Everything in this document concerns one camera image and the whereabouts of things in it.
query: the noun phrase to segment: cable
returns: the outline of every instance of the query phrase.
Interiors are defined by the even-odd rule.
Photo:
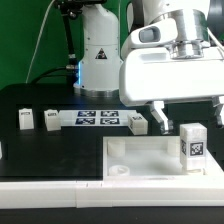
[[[208,28],[208,34],[211,37],[211,39],[214,41],[214,43],[217,45],[217,47],[224,53],[224,47],[222,44],[217,40],[217,38],[213,35],[211,30]]]
[[[36,47],[35,47],[35,50],[34,50],[34,53],[33,53],[33,57],[32,57],[31,63],[30,63],[30,67],[29,67],[29,70],[28,70],[26,83],[28,83],[28,81],[29,81],[29,77],[30,77],[31,70],[32,70],[32,67],[33,67],[33,63],[34,63],[34,60],[35,60],[35,57],[36,57],[36,54],[37,54],[37,51],[38,51],[38,48],[39,48],[40,40],[41,40],[41,37],[42,37],[42,34],[43,34],[43,30],[44,30],[44,27],[45,27],[45,24],[46,24],[46,21],[47,21],[47,18],[48,18],[48,14],[49,14],[50,9],[51,9],[52,5],[54,4],[54,2],[55,2],[55,0],[51,1],[51,3],[49,4],[49,6],[48,6],[48,8],[47,8],[47,10],[45,12],[44,19],[43,19],[43,22],[42,22],[42,25],[41,25],[41,28],[40,28],[40,32],[39,32],[39,35],[38,35]]]
[[[52,78],[52,77],[54,77],[54,78],[57,78],[57,77],[61,77],[61,76],[64,76],[64,77],[67,77],[68,75],[45,75],[44,77],[39,77],[39,79],[36,79],[35,80],[35,82],[33,82],[32,81],[32,83],[31,84],[36,84],[39,80],[41,80],[41,79],[43,79],[43,78]]]
[[[35,78],[31,82],[31,84],[36,84],[40,79],[45,78],[45,77],[68,76],[68,75],[49,75],[49,74],[51,74],[53,72],[62,71],[62,70],[67,70],[67,68],[66,67],[58,67],[58,68],[50,69],[50,70],[44,72],[43,74],[41,74],[40,76],[38,76],[37,78]]]

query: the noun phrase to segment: small white block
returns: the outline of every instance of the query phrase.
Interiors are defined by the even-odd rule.
[[[148,121],[140,113],[128,114],[128,127],[134,135],[148,133]]]
[[[111,157],[119,158],[125,156],[125,140],[109,139],[107,142],[107,152]]]
[[[19,110],[19,127],[20,130],[34,129],[32,109]]]
[[[130,169],[127,166],[115,165],[109,168],[109,176],[130,176]]]
[[[207,129],[199,124],[180,125],[180,162],[186,170],[206,166]]]
[[[60,117],[57,110],[44,111],[45,124],[48,131],[61,130]]]

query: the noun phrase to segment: white platform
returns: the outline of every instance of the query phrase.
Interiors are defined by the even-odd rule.
[[[122,137],[125,156],[115,159],[105,137],[103,181],[0,183],[0,208],[224,206],[224,175],[211,154],[206,175],[182,175],[179,158],[167,153],[171,138],[179,137]],[[114,165],[130,175],[109,176]]]

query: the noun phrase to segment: black and white marker card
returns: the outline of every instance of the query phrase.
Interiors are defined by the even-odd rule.
[[[100,124],[101,125],[119,125],[120,120],[119,118],[101,118]]]
[[[95,118],[78,118],[76,119],[75,124],[80,126],[86,126],[86,125],[95,125]]]
[[[105,110],[101,111],[101,117],[118,117],[119,112],[117,110]]]
[[[128,126],[128,114],[135,110],[61,110],[61,126]]]
[[[95,110],[79,111],[78,117],[96,117],[96,111]]]

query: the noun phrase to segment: black cable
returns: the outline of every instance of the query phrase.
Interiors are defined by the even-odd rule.
[[[64,70],[67,70],[66,67],[57,67],[57,68],[50,69],[50,70],[44,72],[43,74],[41,74],[40,76],[38,76],[37,78],[35,78],[34,80],[32,80],[31,84],[36,84],[40,79],[45,78],[45,77],[67,76],[67,75],[49,75],[53,72],[64,71]]]

